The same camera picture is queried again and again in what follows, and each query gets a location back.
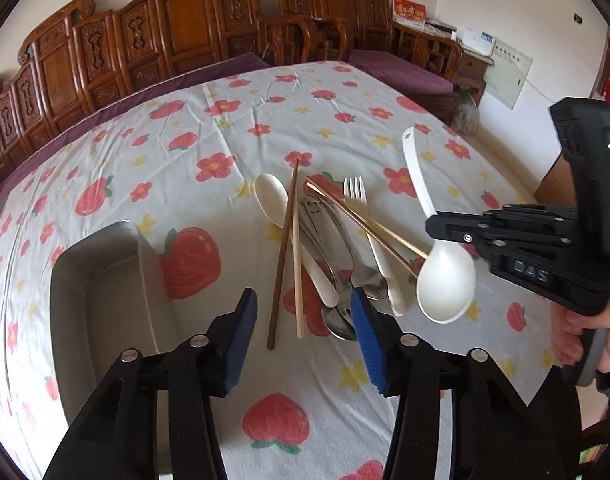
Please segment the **smiley handle metal spoon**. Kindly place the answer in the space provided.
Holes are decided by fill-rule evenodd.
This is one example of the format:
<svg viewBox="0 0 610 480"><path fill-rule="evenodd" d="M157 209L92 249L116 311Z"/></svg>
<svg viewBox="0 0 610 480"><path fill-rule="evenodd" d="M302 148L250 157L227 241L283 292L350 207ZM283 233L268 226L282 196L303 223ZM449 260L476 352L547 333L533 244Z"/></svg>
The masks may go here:
<svg viewBox="0 0 610 480"><path fill-rule="evenodd" d="M329 332L339 339L356 341L356 332L351 315L351 296L353 286L348 279L341 273L333 261L328 248L325 244L325 228L322 225L321 203L314 197L305 195L301 198L301 211L305 214L303 220L306 236L320 259L325 263L339 294L339 303L333 307L325 307L323 310L323 322Z"/></svg>

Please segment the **large white serving ladle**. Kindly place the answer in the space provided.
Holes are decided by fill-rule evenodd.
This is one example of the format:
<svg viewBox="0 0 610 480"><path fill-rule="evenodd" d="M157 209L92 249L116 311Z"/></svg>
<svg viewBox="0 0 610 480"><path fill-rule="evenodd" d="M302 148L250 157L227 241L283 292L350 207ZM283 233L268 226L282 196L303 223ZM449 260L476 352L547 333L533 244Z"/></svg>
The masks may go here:
<svg viewBox="0 0 610 480"><path fill-rule="evenodd" d="M409 176L427 219L436 209L425 184L416 149L416 128L410 127L401 136ZM461 245L447 240L434 240L417 278L417 303L423 314L437 324L457 321L469 309L476 285L472 257Z"/></svg>

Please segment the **dark brown wooden chopstick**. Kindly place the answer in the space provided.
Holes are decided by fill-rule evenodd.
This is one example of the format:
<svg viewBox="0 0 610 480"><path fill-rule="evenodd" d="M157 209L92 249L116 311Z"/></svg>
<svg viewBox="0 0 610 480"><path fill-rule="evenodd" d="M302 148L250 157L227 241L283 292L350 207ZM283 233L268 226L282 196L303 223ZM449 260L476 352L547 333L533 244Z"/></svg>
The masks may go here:
<svg viewBox="0 0 610 480"><path fill-rule="evenodd" d="M284 209L284 216L282 222L282 234L279 248L279 257L277 262L275 284L273 285L273 302L271 303L270 319L268 326L268 335L266 348L273 350L276 345L278 316L280 308L280 297L283 284L283 274L285 267L285 259L287 258L288 244L290 240L291 222L292 222L292 204L293 196L296 193L297 175L299 174L299 162L295 163L292 171L290 188L288 192L287 206Z"/></svg>

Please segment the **light wooden chopstick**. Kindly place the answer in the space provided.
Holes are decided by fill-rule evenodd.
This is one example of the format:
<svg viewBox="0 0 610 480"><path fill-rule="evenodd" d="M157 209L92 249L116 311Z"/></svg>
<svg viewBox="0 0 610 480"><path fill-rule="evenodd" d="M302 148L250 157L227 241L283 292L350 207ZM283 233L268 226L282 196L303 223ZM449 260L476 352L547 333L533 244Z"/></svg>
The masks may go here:
<svg viewBox="0 0 610 480"><path fill-rule="evenodd" d="M296 336L297 338L302 339L305 335L305 318L303 307L301 243L299 242L299 207L296 203L296 196L293 196L292 204L291 241Z"/></svg>

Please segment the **plain stainless steel spoon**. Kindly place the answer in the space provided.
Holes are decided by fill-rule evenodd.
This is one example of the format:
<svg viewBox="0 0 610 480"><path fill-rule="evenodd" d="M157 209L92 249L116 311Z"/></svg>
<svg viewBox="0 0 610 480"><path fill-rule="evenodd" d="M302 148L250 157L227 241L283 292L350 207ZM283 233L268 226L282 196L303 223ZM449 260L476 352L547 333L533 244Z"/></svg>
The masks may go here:
<svg viewBox="0 0 610 480"><path fill-rule="evenodd" d="M361 261L358 252L355 251L355 246L348 235L347 229L343 226L334 206L326 198L323 198L321 202L326 213L329 214L331 222L337 229L337 232L349 253L349 258L352 260L352 285L355 288L362 288L369 299L384 299L389 291L389 286L387 286L384 276L378 270L375 270L375 268L366 266Z"/></svg>

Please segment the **grey plastic bag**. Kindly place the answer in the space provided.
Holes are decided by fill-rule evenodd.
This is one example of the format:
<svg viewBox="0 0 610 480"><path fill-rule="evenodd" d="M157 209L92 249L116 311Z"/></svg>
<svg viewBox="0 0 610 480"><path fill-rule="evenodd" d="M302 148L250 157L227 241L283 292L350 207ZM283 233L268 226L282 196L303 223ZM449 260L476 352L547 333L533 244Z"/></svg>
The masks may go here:
<svg viewBox="0 0 610 480"><path fill-rule="evenodd" d="M462 136L473 136L480 128L480 111L470 90L455 88L456 108L451 129Z"/></svg>

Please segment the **white plastic fork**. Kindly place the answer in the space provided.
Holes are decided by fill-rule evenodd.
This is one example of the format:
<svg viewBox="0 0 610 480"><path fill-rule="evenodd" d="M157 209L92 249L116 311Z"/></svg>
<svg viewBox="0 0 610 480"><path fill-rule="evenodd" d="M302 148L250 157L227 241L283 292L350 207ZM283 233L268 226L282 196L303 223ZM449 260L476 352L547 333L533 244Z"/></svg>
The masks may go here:
<svg viewBox="0 0 610 480"><path fill-rule="evenodd" d="M343 192L347 205L354 209L357 214L367 217L369 209L363 178L345 178L343 182ZM389 262L387 261L384 249L373 236L368 234L367 237L373 258L375 258L375 264L386 281L387 298L390 300L393 315L401 318L408 310L407 302L401 292L401 288L399 287Z"/></svg>

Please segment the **grey metal tray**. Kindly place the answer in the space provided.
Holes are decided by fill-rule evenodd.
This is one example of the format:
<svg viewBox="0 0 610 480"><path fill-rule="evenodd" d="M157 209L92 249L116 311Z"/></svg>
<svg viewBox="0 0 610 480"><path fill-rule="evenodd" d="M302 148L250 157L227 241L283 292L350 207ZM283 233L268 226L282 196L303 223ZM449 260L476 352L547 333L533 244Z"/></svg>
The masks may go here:
<svg viewBox="0 0 610 480"><path fill-rule="evenodd" d="M74 418L120 353L168 352L181 341L159 255L128 221L88 235L58 257L50 335L61 403Z"/></svg>

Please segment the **white electrical panel box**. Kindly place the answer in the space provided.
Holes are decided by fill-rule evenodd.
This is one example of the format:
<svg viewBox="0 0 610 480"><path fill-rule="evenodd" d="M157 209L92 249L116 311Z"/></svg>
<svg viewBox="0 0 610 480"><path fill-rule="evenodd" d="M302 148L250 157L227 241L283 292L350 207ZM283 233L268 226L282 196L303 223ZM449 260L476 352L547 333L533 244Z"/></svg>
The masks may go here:
<svg viewBox="0 0 610 480"><path fill-rule="evenodd" d="M491 59L494 64L486 70L486 91L513 110L526 83L533 58L497 39Z"/></svg>

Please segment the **floral strawberry tablecloth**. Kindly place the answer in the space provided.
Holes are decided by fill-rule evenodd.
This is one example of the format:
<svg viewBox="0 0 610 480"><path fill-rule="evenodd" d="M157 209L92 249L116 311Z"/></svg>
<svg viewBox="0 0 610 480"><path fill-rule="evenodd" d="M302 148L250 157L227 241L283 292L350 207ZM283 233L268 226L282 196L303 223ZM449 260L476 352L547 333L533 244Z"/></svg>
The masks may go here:
<svg viewBox="0 0 610 480"><path fill-rule="evenodd" d="M25 162L0 192L0 442L40 478L66 433L51 348L50 281L66 249L133 223L160 255L183 336L229 311L243 289L258 320L238 386L213 404L232 479L376 479L396 403L378 394L357 344L334 338L303 287L281 300L266 347L280 232L254 182L298 176L341 194L365 182L369 212L419 247L430 242L401 136L417 135L440 210L482 212L522 195L473 146L395 90L343 63L319 62L151 89L92 118Z"/></svg>

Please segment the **purple sofa cushion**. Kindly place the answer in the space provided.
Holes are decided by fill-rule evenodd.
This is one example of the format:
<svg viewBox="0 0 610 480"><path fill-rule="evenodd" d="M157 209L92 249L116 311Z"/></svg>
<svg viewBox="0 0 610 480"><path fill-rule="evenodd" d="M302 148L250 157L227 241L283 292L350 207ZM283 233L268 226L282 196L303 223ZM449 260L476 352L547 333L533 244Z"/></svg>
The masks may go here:
<svg viewBox="0 0 610 480"><path fill-rule="evenodd" d="M402 94L437 96L453 92L454 85L390 52L354 50L348 63Z"/></svg>

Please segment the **red gift box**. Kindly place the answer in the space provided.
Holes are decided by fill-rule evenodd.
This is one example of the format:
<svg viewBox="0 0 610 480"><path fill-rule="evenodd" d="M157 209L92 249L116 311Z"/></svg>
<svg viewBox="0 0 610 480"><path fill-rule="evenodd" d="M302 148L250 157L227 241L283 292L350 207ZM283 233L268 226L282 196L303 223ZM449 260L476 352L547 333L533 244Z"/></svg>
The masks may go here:
<svg viewBox="0 0 610 480"><path fill-rule="evenodd" d="M392 0L393 21L409 28L423 30L427 22L427 8L411 0Z"/></svg>

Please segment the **carved wooden side sofa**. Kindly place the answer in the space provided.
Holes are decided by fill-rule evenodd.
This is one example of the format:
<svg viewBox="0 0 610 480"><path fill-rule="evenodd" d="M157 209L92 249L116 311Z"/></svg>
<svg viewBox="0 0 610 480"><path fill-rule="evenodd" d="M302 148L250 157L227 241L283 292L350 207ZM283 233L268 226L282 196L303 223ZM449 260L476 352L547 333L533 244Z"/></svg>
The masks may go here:
<svg viewBox="0 0 610 480"><path fill-rule="evenodd" d="M459 42L395 23L391 0L278 0L278 9L285 18L299 15L313 21L313 61L348 63L354 50L385 51L450 81L454 90L448 94L403 94L449 127L456 87L470 90L477 106L480 102L482 76L465 76L469 60Z"/></svg>

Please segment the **carved wooden sofa bench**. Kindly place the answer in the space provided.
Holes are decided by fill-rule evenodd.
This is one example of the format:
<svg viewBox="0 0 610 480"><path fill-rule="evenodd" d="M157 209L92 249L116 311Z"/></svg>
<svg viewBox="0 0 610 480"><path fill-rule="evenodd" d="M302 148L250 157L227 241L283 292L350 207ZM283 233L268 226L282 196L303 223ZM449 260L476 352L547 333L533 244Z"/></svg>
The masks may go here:
<svg viewBox="0 0 610 480"><path fill-rule="evenodd" d="M341 18L266 16L261 0L130 0L97 12L73 0L26 36L19 69L0 80L0 184L84 118L171 77L254 53L273 65L339 58Z"/></svg>

